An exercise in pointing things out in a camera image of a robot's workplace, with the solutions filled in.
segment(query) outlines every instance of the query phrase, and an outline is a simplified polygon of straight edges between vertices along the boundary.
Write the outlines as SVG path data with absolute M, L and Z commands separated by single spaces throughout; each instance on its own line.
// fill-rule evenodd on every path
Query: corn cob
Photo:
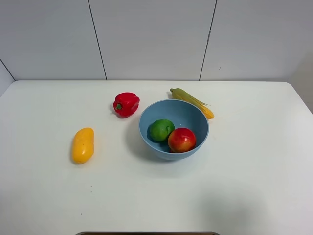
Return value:
M 214 114 L 211 110 L 209 110 L 207 108 L 207 104 L 194 98 L 193 96 L 191 96 L 190 94 L 188 94 L 187 92 L 185 92 L 184 90 L 182 90 L 180 88 L 176 88 L 176 89 L 171 88 L 170 91 L 171 91 L 174 99 L 184 100 L 188 103 L 191 103 L 191 104 L 197 106 L 205 114 L 207 119 L 213 119 L 214 118 Z

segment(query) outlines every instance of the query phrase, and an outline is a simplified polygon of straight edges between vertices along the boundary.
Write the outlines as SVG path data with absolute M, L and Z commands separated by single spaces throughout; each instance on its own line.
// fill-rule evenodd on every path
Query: yellow mango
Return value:
M 74 137 L 72 157 L 77 164 L 85 163 L 93 155 L 93 130 L 84 128 L 78 131 Z

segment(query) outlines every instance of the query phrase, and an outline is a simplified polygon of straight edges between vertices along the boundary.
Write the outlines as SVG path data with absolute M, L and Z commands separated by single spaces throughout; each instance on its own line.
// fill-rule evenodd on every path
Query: bell pepper stem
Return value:
M 121 104 L 117 104 L 117 107 L 115 109 L 122 109 L 122 105 Z

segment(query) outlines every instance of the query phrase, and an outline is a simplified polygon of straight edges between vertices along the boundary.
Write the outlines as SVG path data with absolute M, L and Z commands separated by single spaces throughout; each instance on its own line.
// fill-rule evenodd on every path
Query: bowl rim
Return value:
M 141 121 L 141 117 L 142 117 L 143 113 L 144 113 L 150 106 L 152 106 L 152 105 L 154 105 L 154 104 L 157 104 L 157 103 L 160 103 L 160 102 L 163 102 L 163 101 L 169 101 L 169 100 L 175 100 L 175 101 L 179 101 L 179 102 L 184 102 L 184 103 L 190 104 L 190 105 L 194 106 L 196 109 L 198 109 L 198 110 L 202 113 L 202 115 L 205 117 L 205 120 L 206 120 L 206 123 L 207 123 L 207 129 L 208 129 L 208 131 L 207 131 L 207 133 L 206 133 L 206 136 L 205 136 L 204 140 L 202 141 L 201 144 L 198 145 L 198 147 L 193 148 L 193 149 L 191 149 L 191 150 L 189 150 L 189 151 L 187 151 L 187 152 L 182 152 L 182 153 L 170 153 L 170 152 L 165 152 L 165 151 L 159 150 L 159 149 L 157 149 L 157 148 L 154 148 L 154 147 L 153 147 L 152 145 L 150 145 L 150 144 L 144 139 L 144 137 L 142 136 L 142 133 L 141 133 L 141 131 L 140 131 L 140 121 Z M 206 118 L 206 116 L 204 115 L 204 113 L 203 113 L 203 112 L 201 111 L 201 109 L 199 109 L 196 105 L 193 105 L 193 104 L 191 104 L 191 103 L 189 103 L 189 102 L 187 102 L 187 101 L 180 100 L 180 99 L 163 99 L 163 100 L 159 100 L 159 101 L 157 101 L 157 102 L 154 102 L 154 103 L 150 104 L 147 108 L 144 109 L 144 111 L 142 111 L 142 113 L 141 113 L 141 115 L 140 115 L 139 122 L 138 122 L 138 129 L 139 129 L 139 133 L 140 133 L 140 136 L 141 136 L 141 138 L 143 139 L 143 141 L 145 141 L 146 144 L 149 145 L 149 146 L 150 146 L 152 149 L 154 149 L 155 151 L 160 152 L 160 153 L 166 153 L 166 154 L 174 155 L 174 156 L 179 156 L 179 155 L 184 155 L 184 154 L 186 154 L 186 153 L 189 153 L 189 152 L 191 152 L 191 151 L 194 151 L 195 149 L 199 149 L 199 148 L 204 144 L 204 142 L 206 141 L 206 139 L 207 139 L 207 137 L 208 137 L 208 135 L 209 135 L 209 132 L 210 132 L 210 125 L 209 125 L 209 121 L 208 121 L 208 119 Z

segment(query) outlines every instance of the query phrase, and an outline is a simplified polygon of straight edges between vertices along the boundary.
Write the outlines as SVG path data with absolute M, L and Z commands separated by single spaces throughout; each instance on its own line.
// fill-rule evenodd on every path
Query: blue bowl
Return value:
M 167 141 L 154 142 L 150 139 L 149 126 L 159 119 L 173 122 L 175 129 L 184 127 L 196 136 L 196 147 L 184 153 L 170 153 Z M 158 101 L 146 108 L 139 120 L 139 132 L 149 148 L 159 157 L 166 160 L 180 160 L 194 154 L 205 142 L 209 134 L 209 123 L 203 112 L 196 106 L 177 99 Z

